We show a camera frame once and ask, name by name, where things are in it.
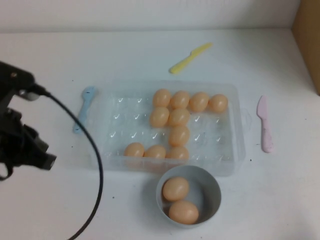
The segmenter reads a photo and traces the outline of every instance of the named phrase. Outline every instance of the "pink plastic knife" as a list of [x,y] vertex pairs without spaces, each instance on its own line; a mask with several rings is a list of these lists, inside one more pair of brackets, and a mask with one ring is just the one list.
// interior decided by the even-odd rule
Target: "pink plastic knife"
[[270,131],[270,125],[268,121],[268,108],[267,108],[267,97],[261,96],[258,107],[256,109],[256,114],[259,118],[261,118],[261,124],[262,124],[262,137],[261,137],[261,145],[262,150],[265,153],[272,153],[275,149],[274,143],[272,142],[271,137],[271,131]]

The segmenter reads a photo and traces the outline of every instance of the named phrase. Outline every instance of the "white wall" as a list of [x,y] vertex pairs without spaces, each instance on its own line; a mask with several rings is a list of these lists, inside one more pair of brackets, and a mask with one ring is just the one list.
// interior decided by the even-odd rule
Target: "white wall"
[[300,0],[1,0],[0,32],[290,27]]

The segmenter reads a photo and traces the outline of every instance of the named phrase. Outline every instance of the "black cable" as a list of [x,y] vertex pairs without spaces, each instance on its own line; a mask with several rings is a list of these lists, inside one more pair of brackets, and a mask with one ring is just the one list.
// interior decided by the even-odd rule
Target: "black cable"
[[85,134],[85,136],[88,138],[89,142],[91,143],[91,145],[92,145],[92,147],[94,149],[94,152],[96,154],[97,161],[98,161],[99,176],[100,176],[98,196],[96,198],[94,207],[93,207],[92,212],[89,215],[88,219],[85,221],[83,226],[72,237],[68,238],[68,240],[75,240],[77,237],[79,237],[80,234],[82,234],[84,232],[84,230],[91,223],[92,219],[94,218],[94,216],[97,213],[97,210],[98,210],[98,207],[99,207],[99,204],[100,204],[100,201],[101,201],[103,187],[104,187],[104,170],[103,170],[103,165],[102,165],[102,161],[101,161],[101,156],[99,154],[99,150],[97,148],[97,145],[95,144],[95,141],[92,139],[92,137],[90,136],[90,134],[88,133],[86,128],[82,125],[82,123],[78,120],[78,118],[61,101],[59,101],[56,97],[51,95],[50,92],[41,91],[41,92],[38,92],[38,93],[41,94],[41,95],[44,95],[44,96],[46,96],[46,97],[48,97],[50,99],[52,99],[64,111],[66,111],[66,113],[75,121],[76,124],[78,124],[80,129],[83,131],[83,133]]

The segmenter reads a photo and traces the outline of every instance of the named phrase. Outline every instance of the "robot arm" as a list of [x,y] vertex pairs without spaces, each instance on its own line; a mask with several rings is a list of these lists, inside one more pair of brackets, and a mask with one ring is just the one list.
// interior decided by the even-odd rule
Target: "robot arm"
[[56,156],[46,153],[49,146],[37,131],[22,124],[22,114],[8,108],[14,95],[34,100],[39,87],[31,73],[0,62],[0,163],[7,168],[7,176],[0,176],[0,181],[9,178],[14,167],[29,165],[50,170],[56,160]]

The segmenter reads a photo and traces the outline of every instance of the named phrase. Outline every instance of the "yellow plastic knife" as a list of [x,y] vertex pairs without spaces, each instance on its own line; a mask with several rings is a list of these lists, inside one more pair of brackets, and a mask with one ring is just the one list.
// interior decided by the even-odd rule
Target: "yellow plastic knife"
[[172,74],[178,74],[182,69],[184,69],[196,56],[201,54],[206,49],[210,48],[212,46],[212,42],[208,42],[206,44],[203,44],[196,49],[192,50],[190,53],[190,56],[183,59],[181,62],[177,63],[173,67],[169,69],[169,72]]

